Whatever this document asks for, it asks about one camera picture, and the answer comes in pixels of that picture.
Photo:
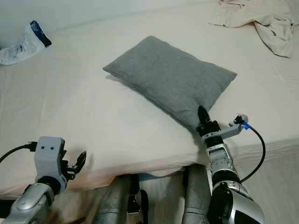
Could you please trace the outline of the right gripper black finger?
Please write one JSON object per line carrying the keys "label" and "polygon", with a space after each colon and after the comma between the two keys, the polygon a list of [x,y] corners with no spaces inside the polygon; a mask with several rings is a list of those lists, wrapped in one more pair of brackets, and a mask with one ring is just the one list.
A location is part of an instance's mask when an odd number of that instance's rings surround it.
{"label": "right gripper black finger", "polygon": [[208,110],[205,107],[199,106],[197,109],[197,115],[199,119],[198,126],[207,126],[211,122],[211,117],[209,116]]}

